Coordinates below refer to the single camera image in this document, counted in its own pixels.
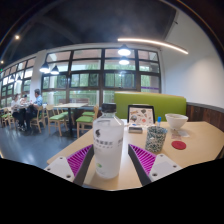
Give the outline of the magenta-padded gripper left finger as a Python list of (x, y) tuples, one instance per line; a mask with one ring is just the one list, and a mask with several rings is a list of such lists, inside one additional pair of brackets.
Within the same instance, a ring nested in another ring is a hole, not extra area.
[(45, 168), (45, 171), (82, 186), (93, 155), (93, 145), (89, 145), (68, 157), (59, 156)]

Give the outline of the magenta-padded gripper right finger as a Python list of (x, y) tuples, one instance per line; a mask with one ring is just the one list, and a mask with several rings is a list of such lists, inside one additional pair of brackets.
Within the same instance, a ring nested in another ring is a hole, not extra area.
[(129, 144), (128, 154), (143, 186), (181, 170), (165, 154), (155, 155), (143, 148)]

